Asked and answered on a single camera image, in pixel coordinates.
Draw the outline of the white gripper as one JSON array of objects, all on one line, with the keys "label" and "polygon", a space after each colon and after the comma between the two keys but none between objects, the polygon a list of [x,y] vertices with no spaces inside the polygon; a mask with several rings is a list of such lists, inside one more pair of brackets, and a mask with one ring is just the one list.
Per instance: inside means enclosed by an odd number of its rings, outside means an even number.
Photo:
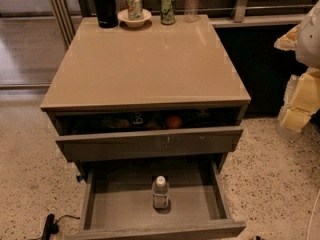
[{"label": "white gripper", "polygon": [[[283,51],[294,51],[296,25],[278,38],[274,47]],[[320,109],[320,69],[309,67],[301,76],[292,75],[284,94],[284,105],[280,109],[280,126],[300,132]]]}]

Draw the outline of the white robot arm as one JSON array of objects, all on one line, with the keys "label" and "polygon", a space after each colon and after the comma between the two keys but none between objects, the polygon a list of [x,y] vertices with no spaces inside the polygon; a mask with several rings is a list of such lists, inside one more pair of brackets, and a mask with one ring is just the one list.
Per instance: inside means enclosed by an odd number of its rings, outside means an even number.
[{"label": "white robot arm", "polygon": [[320,1],[274,47],[294,51],[296,60],[307,66],[300,77],[290,77],[278,115],[282,129],[300,132],[320,109]]}]

